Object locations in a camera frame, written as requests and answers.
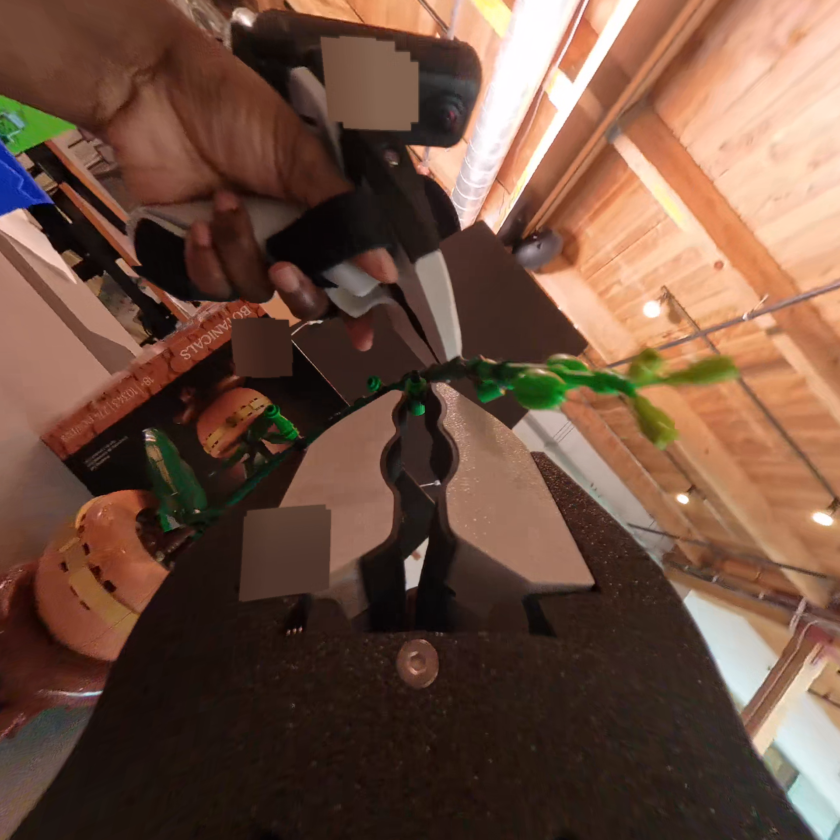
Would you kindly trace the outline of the orange toy-brick pumpkin model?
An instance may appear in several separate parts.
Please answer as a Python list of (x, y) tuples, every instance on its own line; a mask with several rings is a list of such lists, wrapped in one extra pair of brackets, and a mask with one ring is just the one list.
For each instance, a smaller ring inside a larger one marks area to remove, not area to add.
[(138, 530), (157, 508), (150, 492), (120, 490), (90, 499), (55, 533), (37, 563), (35, 602), (60, 644), (104, 663), (120, 657), (169, 575)]

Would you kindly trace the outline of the silver ventilation duct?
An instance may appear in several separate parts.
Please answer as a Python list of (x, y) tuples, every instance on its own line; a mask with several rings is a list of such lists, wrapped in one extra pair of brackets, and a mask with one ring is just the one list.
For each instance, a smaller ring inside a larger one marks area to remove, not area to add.
[(520, 127), (584, 8), (585, 2), (515, 2), (453, 190), (462, 228), (478, 220)]

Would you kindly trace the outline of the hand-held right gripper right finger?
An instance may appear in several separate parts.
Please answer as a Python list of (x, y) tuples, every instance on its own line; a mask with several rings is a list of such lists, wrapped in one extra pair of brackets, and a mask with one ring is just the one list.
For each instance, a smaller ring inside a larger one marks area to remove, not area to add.
[(432, 467), (442, 485), (420, 579), (420, 628), (485, 630), (524, 620), (544, 595), (592, 592), (595, 579), (530, 452), (447, 384), (429, 393)]

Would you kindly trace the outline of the person's left forearm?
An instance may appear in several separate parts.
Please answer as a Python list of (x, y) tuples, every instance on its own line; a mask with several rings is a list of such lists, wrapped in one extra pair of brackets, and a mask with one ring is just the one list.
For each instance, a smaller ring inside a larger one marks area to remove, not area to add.
[(2, 3), (2, 94), (89, 130), (218, 54), (172, 2)]

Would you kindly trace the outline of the dark dome ceiling fixture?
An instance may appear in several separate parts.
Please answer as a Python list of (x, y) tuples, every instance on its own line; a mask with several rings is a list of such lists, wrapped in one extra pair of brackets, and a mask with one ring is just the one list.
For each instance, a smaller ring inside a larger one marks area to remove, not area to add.
[(562, 257), (564, 245), (563, 234), (550, 228), (540, 228), (518, 239), (512, 247), (512, 254), (522, 268), (540, 273)]

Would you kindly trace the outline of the grey desk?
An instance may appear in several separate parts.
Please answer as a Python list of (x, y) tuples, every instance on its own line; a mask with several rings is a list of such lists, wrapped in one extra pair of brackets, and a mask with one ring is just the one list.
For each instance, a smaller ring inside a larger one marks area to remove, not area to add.
[(2, 354), (3, 573), (38, 559), (60, 522), (90, 498), (42, 435), (110, 380), (98, 363), (63, 373), (12, 348)]

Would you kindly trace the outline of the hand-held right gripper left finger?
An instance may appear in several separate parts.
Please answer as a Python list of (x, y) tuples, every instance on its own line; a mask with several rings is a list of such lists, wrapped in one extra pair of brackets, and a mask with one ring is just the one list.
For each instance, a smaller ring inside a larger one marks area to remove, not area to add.
[(372, 632), (409, 628), (405, 560), (435, 510), (404, 467), (407, 418), (403, 392), (345, 417), (308, 447), (280, 504), (282, 582)]

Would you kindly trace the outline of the dark orchid print box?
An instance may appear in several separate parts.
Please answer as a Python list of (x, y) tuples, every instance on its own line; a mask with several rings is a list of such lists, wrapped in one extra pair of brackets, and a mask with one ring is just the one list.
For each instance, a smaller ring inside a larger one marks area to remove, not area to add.
[[(463, 333), (463, 355), (543, 363), (560, 353), (578, 357), (583, 335), (558, 305), (478, 223), (443, 243)], [(305, 327), (288, 342), (292, 374), (255, 379), (235, 374), (230, 332), (240, 320), (268, 320), (268, 304), (237, 300), (213, 304), (199, 318), (133, 364), (108, 389), (60, 418), (43, 443), (94, 497), (118, 490), (150, 490), (143, 443), (145, 429), (160, 429), (194, 469), (212, 504), (219, 504), (247, 479), (247, 465), (223, 462), (235, 435), (257, 412), (223, 437), (218, 428), (254, 402), (279, 407), (303, 435), (330, 415), (369, 394), (372, 375), (384, 384), (428, 367), (394, 330), (387, 313), (375, 313), (375, 343), (357, 352), (344, 324)]]

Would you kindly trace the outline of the person's left hand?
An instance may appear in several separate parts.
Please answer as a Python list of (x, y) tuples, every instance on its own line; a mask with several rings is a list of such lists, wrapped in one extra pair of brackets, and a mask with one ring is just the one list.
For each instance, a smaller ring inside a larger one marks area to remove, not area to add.
[(259, 194), (305, 209), (352, 184), (294, 110), (253, 70), (202, 34), (132, 39), (114, 50), (98, 117), (127, 184), (144, 205), (212, 199), (185, 237), (185, 269), (204, 299), (262, 304), (275, 294), (299, 320), (330, 309), (288, 262), (268, 265), (244, 207)]

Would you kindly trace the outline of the dark green brick leaf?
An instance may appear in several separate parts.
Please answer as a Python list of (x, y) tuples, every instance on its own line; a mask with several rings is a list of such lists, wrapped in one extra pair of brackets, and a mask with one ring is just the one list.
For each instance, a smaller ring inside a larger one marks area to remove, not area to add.
[(144, 429), (142, 437), (163, 530), (174, 532), (200, 520), (209, 502), (193, 468), (162, 429)]

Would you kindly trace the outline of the green brick plant stem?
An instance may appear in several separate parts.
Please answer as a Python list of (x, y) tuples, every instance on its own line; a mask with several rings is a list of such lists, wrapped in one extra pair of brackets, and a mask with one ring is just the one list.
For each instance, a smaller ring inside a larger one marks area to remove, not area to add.
[(268, 438), (273, 444), (292, 444), (294, 449), (304, 449), (345, 417), (392, 392), (407, 395), (409, 412), (420, 417), (427, 413), (432, 400), (433, 384), (450, 384), (468, 379), (477, 387), (478, 398), (484, 404), (504, 395), (513, 395), (522, 408), (538, 412), (558, 412), (569, 403), (570, 394), (580, 389), (589, 389), (594, 394), (619, 395), (630, 407), (640, 433), (657, 449), (664, 450), (677, 442), (680, 434), (675, 420), (643, 394), (645, 389), (714, 385), (739, 378), (739, 369), (727, 355), (715, 354), (680, 370), (672, 370), (664, 357), (653, 349), (645, 349), (633, 358), (627, 373), (592, 368), (568, 354), (552, 355), (543, 365), (498, 363), (483, 357), (469, 360), (458, 358), (452, 363), (405, 374), (390, 385), (384, 385), (378, 377), (369, 378), (367, 397), (334, 413), (322, 428), (305, 437), (302, 437), (294, 424), (282, 415), (279, 408), (270, 404), (269, 409), (258, 415), (258, 429), (263, 435), (257, 439)]

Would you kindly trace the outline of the bright green sheet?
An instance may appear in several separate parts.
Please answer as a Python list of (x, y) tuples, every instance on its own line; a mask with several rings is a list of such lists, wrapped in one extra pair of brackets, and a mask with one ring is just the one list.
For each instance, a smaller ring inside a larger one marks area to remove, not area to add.
[(27, 153), (75, 128), (60, 118), (2, 97), (2, 143), (13, 155)]

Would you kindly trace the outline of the blue plastic bin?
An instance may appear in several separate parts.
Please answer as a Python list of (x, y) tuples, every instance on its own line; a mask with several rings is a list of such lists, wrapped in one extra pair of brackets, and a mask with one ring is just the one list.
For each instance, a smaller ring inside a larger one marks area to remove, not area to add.
[(19, 209), (53, 204), (52, 198), (37, 184), (15, 157), (2, 143), (2, 207), (0, 215)]

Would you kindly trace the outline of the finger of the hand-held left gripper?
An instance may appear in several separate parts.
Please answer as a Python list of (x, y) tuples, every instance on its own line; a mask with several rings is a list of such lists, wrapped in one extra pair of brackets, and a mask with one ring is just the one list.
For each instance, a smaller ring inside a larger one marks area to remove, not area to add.
[(443, 253), (438, 249), (412, 263), (400, 252), (397, 267), (399, 278), (394, 298), (404, 315), (394, 317), (395, 328), (425, 365), (455, 360), (463, 353), (463, 337)]

